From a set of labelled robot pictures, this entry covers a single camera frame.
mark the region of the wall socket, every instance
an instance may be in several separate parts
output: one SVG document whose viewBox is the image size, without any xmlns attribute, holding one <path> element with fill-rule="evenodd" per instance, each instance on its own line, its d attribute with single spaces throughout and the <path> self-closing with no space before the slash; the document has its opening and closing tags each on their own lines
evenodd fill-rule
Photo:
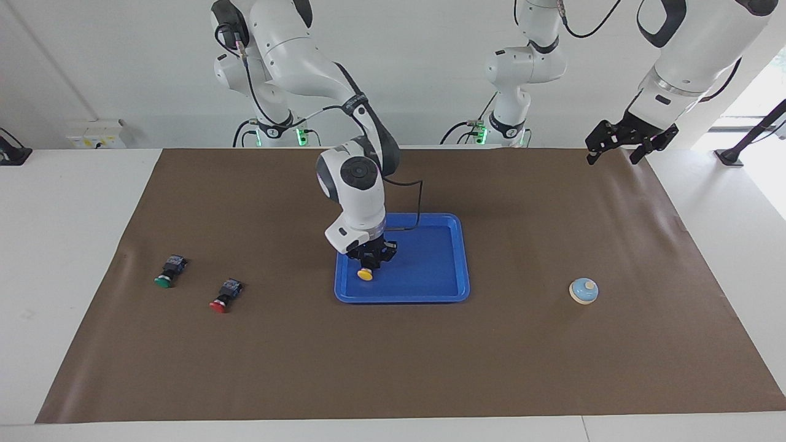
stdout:
<svg viewBox="0 0 786 442">
<path fill-rule="evenodd" d="M 77 149 L 125 149 L 127 131 L 119 120 L 69 121 L 66 138 Z"/>
<path fill-rule="evenodd" d="M 307 123 L 307 122 L 305 122 L 305 121 L 303 121 L 303 122 L 302 122 L 302 123 L 301 123 L 301 124 L 300 124 L 300 125 L 299 125 L 299 126 L 296 128 L 296 129 L 295 129 L 295 131 L 296 131 L 296 133 L 297 133 L 297 142 L 298 142 L 298 144 L 299 144 L 301 147 L 303 147 L 303 146 L 309 146 L 309 145 L 311 145 L 311 143 L 310 143 L 310 140 L 309 140 L 309 136 L 308 136 L 308 132 L 306 132 L 306 130 L 308 130 L 308 123 Z"/>
</svg>

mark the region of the electrical outlet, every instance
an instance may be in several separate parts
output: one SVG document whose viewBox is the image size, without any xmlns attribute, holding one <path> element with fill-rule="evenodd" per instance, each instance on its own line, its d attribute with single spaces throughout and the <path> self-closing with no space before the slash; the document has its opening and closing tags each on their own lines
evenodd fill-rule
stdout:
<svg viewBox="0 0 786 442">
<path fill-rule="evenodd" d="M 118 120 L 68 122 L 66 138 L 77 149 L 125 149 L 128 133 Z"/>
<path fill-rule="evenodd" d="M 305 121 L 303 121 L 296 129 L 297 130 L 297 140 L 298 140 L 298 143 L 301 146 L 308 146 L 308 145 L 310 145 L 309 144 L 309 139 L 308 139 L 308 133 L 306 132 L 307 129 L 308 129 L 308 124 L 306 124 Z"/>
<path fill-rule="evenodd" d="M 75 149 L 85 149 L 87 145 L 85 144 L 85 132 L 87 129 L 84 127 L 81 129 L 68 129 L 65 133 L 65 137 L 71 143 L 71 146 Z"/>
<path fill-rule="evenodd" d="M 489 131 L 486 129 L 486 125 L 483 123 L 483 120 L 473 120 L 472 122 L 472 135 L 468 142 L 470 144 L 486 144 L 486 138 L 488 137 Z"/>
</svg>

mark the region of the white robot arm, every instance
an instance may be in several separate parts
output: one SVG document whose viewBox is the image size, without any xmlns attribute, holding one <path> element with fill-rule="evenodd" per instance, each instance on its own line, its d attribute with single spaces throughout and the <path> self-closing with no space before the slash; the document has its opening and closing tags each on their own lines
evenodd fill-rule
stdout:
<svg viewBox="0 0 786 442">
<path fill-rule="evenodd" d="M 283 90 L 270 83 L 273 78 L 248 34 L 243 13 L 232 2 L 215 2 L 211 11 L 216 38 L 230 52 L 240 55 L 231 57 L 223 54 L 218 57 L 213 62 L 216 79 L 224 87 L 240 92 L 251 101 L 256 114 L 256 132 L 262 146 L 302 144 L 296 131 L 289 126 L 297 115 L 289 108 Z"/>
<path fill-rule="evenodd" d="M 229 12 L 219 17 L 217 10 Z M 398 167 L 399 146 L 347 70 L 322 55 L 314 44 L 308 31 L 308 0 L 258 0 L 247 15 L 230 0 L 218 0 L 213 13 L 217 26 L 225 24 L 230 35 L 239 38 L 240 45 L 227 42 L 227 37 L 225 44 L 230 49 L 245 50 L 249 60 L 258 59 L 272 83 L 292 94 L 333 98 L 362 130 L 363 135 L 324 151 L 317 162 L 317 175 L 325 195 L 343 209 L 325 232 L 330 244 L 361 260 L 365 268 L 379 268 L 381 261 L 395 254 L 395 243 L 385 241 L 383 236 L 382 178 Z M 274 101 L 272 95 L 266 98 L 268 103 L 279 104 L 279 115 L 283 115 L 285 102 Z M 272 115 L 266 116 L 275 120 Z"/>
<path fill-rule="evenodd" d="M 487 142 L 494 144 L 516 144 L 523 136 L 531 103 L 525 86 L 559 79 L 567 67 L 560 47 L 557 0 L 521 0 L 515 14 L 529 43 L 498 50 L 486 66 L 486 77 L 499 92 L 484 122 L 489 129 Z"/>
<path fill-rule="evenodd" d="M 699 103 L 718 77 L 762 32 L 778 0 L 643 0 L 637 22 L 644 37 L 661 49 L 622 120 L 601 121 L 587 137 L 587 160 L 638 145 L 636 164 L 664 150 L 679 132 L 675 121 Z"/>
</svg>

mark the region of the blue tray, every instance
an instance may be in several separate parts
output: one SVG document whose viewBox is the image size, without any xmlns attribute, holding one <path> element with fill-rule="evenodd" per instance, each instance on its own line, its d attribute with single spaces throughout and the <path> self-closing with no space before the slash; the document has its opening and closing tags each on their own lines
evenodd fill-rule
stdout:
<svg viewBox="0 0 786 442">
<path fill-rule="evenodd" d="M 414 213 L 388 213 L 387 227 L 415 224 Z M 421 214 L 421 224 L 406 232 L 388 231 L 399 251 L 362 281 L 360 262 L 336 260 L 336 297 L 349 304 L 424 304 L 461 302 L 469 296 L 469 274 L 461 223 L 450 213 Z"/>
</svg>

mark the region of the brown paper sheet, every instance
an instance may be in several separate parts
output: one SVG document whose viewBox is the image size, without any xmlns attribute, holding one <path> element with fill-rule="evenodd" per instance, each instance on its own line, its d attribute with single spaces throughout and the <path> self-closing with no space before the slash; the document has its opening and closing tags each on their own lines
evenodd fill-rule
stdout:
<svg viewBox="0 0 786 442">
<path fill-rule="evenodd" d="M 786 409 L 647 164 L 404 152 L 395 179 L 425 179 L 424 210 L 461 219 L 472 291 L 358 306 L 332 292 L 322 232 L 340 209 L 317 155 L 164 151 L 37 422 Z M 387 188 L 389 212 L 416 201 Z M 191 263 L 161 289 L 173 253 Z M 590 306 L 567 292 L 585 276 Z M 246 290 L 220 315 L 229 277 Z"/>
</svg>

